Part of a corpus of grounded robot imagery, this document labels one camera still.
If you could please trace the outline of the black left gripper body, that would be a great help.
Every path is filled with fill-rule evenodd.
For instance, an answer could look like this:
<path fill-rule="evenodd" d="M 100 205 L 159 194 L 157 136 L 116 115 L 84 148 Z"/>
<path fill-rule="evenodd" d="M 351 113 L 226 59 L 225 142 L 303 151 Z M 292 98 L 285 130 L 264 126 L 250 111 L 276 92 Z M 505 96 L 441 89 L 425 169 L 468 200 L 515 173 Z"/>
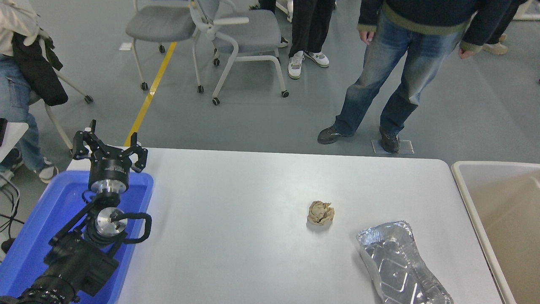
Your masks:
<path fill-rule="evenodd" d="M 129 185 L 129 171 L 131 160 L 129 158 L 104 158 L 92 153 L 89 157 L 91 167 L 89 170 L 89 186 L 105 180 L 120 181 Z"/>

